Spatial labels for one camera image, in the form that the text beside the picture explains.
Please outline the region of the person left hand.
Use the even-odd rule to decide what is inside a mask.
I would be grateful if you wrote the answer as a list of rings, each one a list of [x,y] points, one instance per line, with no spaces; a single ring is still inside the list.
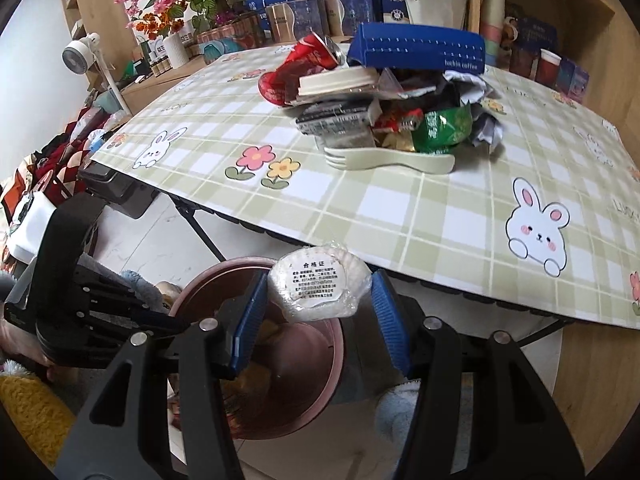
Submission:
[[[1,350],[12,361],[43,367],[50,382],[61,380],[61,369],[44,355],[37,338],[6,322],[4,316],[1,317]]]

